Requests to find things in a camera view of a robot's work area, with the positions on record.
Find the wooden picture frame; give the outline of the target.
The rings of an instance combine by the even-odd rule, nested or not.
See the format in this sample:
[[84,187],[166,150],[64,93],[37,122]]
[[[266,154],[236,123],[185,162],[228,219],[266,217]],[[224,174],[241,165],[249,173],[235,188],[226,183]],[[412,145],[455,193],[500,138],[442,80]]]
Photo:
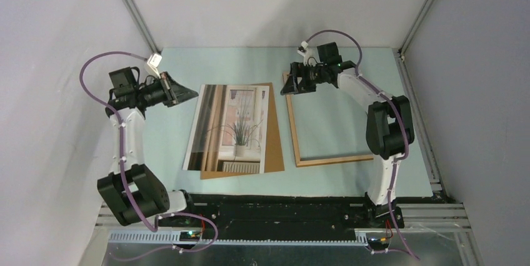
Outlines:
[[291,133],[292,148],[294,152],[294,161],[297,168],[312,167],[320,165],[343,164],[350,162],[364,162],[373,160],[372,154],[351,154],[351,155],[334,155],[333,157],[323,157],[314,159],[303,159],[299,147],[299,138],[296,127],[295,112],[293,107],[292,95],[286,95],[287,114],[289,118],[289,128]]

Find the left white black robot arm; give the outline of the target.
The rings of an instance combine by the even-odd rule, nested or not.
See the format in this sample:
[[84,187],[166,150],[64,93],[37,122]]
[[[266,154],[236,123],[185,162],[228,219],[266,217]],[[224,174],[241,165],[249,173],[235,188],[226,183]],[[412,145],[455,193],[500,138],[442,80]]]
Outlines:
[[113,88],[105,108],[116,134],[109,175],[97,181],[97,190],[122,226],[165,213],[170,199],[164,184],[145,164],[143,131],[147,108],[173,107],[196,98],[198,92],[162,72],[149,84],[135,77],[135,67],[109,73]]

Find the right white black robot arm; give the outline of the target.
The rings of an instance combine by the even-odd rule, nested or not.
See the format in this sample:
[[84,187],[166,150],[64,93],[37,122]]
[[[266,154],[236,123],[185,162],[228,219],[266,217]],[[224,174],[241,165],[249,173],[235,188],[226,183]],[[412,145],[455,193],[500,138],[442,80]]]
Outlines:
[[363,217],[369,226],[380,227],[389,217],[396,217],[396,178],[415,139],[410,101],[406,96],[393,96],[366,79],[360,63],[344,61],[334,42],[318,46],[318,58],[306,41],[297,52],[303,60],[290,64],[281,95],[315,92],[319,84],[327,83],[351,96],[366,112],[365,136],[374,154],[374,171]]

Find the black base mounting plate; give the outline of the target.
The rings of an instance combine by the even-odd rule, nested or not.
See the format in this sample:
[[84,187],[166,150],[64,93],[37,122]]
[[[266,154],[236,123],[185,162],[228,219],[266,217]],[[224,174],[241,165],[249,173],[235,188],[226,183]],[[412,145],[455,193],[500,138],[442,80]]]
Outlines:
[[364,197],[281,197],[191,194],[186,212],[203,216],[162,219],[162,228],[205,227],[219,241],[353,241],[360,229],[404,228],[395,204],[375,205]]

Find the left aluminium corner profile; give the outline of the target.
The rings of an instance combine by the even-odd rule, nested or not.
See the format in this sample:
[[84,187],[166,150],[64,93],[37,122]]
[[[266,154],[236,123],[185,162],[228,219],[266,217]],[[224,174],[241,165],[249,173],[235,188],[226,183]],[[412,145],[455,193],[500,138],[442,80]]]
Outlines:
[[122,2],[151,52],[161,53],[161,48],[157,45],[135,0],[122,0]]

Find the aluminium corner profile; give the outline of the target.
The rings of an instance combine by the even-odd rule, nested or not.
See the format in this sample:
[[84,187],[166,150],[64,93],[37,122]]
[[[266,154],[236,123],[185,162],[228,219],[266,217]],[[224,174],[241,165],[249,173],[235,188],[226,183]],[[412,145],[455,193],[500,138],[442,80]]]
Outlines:
[[161,48],[157,45],[135,0],[122,0],[122,2],[151,52],[161,53]]
[[436,0],[424,0],[419,12],[416,14],[416,17],[414,18],[414,21],[412,22],[410,28],[408,29],[405,38],[403,42],[401,43],[401,46],[398,49],[399,56],[402,60],[404,60],[404,57],[406,56],[406,52],[410,48],[411,44],[413,43],[413,40],[418,33],[420,27],[422,26],[424,20],[427,18],[432,6]]

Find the right aluminium corner profile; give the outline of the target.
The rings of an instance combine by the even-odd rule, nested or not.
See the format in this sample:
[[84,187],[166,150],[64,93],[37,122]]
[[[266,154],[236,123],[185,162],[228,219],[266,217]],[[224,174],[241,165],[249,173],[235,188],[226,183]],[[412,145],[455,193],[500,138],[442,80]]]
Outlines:
[[398,49],[399,56],[402,60],[404,60],[404,57],[406,56],[406,52],[410,48],[411,44],[413,43],[413,40],[418,33],[420,27],[422,26],[424,20],[427,18],[432,6],[436,0],[424,0],[419,12],[416,14],[416,17],[414,18],[414,21],[412,22],[410,28],[408,29],[405,38],[403,42],[401,43],[401,46]]

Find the front aluminium rail frame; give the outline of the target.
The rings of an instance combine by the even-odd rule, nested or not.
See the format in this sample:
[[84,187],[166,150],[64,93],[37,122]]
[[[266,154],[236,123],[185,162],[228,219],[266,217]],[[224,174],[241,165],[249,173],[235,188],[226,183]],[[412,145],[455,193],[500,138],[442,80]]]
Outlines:
[[[471,223],[463,204],[398,204],[401,208],[405,228],[414,232],[470,232]],[[106,204],[102,204],[96,219],[95,229],[137,229],[143,224],[122,226]]]

